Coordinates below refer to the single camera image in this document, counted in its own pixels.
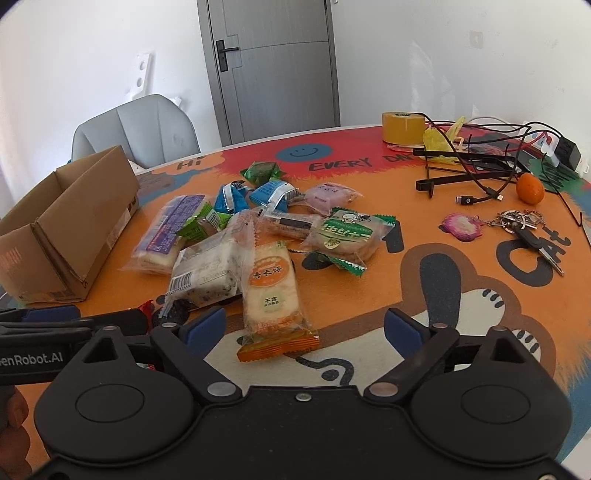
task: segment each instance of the table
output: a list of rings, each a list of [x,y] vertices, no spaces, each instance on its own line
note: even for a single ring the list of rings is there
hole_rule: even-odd
[[[476,136],[483,131],[473,132]],[[523,154],[522,161],[538,160]],[[401,357],[386,342],[384,311],[397,306],[424,324],[444,322],[460,333],[483,335],[493,325],[510,328],[567,393],[573,427],[558,459],[585,478],[591,477],[591,323],[589,285],[591,251],[560,199],[546,194],[537,206],[547,222],[537,235],[560,260],[564,277],[553,273],[534,252],[519,248],[513,236],[485,227],[482,237],[462,243],[440,228],[453,212],[492,219],[499,211],[526,209],[515,186],[502,203],[490,200],[471,207],[456,205],[456,195],[480,196],[473,183],[436,187],[434,197],[415,190],[425,176],[424,160],[389,150],[380,127],[334,129],[239,145],[209,155],[183,159],[138,176],[141,209],[120,237],[89,297],[83,315],[162,303],[166,277],[124,271],[134,246],[158,210],[180,194],[216,194],[239,178],[253,161],[277,161],[287,178],[305,190],[330,180],[355,188],[363,197],[351,204],[364,213],[395,215],[402,238],[380,247],[362,278],[325,268],[314,257],[293,254],[300,294],[323,349],[295,358],[240,364],[241,301],[226,306],[228,330],[207,357],[215,368],[243,389],[251,384],[348,385],[365,388]],[[485,182],[498,186],[498,181]],[[591,216],[591,185],[573,178],[561,182],[575,212]],[[23,387],[30,406],[44,387]],[[31,430],[30,419],[27,428]],[[29,460],[44,459],[33,436]]]

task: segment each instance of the biscuit package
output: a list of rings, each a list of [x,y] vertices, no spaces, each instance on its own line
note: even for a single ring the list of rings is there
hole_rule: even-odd
[[[312,228],[318,227],[322,220],[320,215],[284,213],[279,210],[265,209],[259,217],[256,228],[260,232],[304,240]]]
[[[225,230],[180,252],[163,314],[175,300],[201,308],[241,294],[243,267],[250,269],[254,257],[255,218],[249,210],[238,213]]]
[[[241,362],[309,351],[320,345],[303,313],[296,274],[283,242],[256,247],[242,300],[248,334],[238,350]]]
[[[178,253],[186,243],[177,232],[189,219],[205,210],[213,211],[205,195],[181,195],[173,198],[159,211],[156,220],[135,247],[125,268],[170,275]],[[217,231],[210,223],[206,227],[210,234]]]

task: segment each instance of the roll of tape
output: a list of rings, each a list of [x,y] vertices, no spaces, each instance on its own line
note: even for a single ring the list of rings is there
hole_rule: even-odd
[[[425,117],[417,113],[382,113],[384,141],[392,145],[423,145]]]

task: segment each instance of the tangerine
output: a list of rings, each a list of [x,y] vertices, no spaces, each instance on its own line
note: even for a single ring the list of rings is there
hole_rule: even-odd
[[[531,173],[524,173],[517,180],[517,196],[528,205],[537,205],[544,198],[544,184]]]

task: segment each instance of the purple snack package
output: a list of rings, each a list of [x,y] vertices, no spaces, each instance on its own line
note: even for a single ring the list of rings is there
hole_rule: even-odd
[[[306,191],[304,201],[324,216],[330,216],[335,207],[345,207],[348,203],[362,196],[356,190],[338,183],[321,183]]]

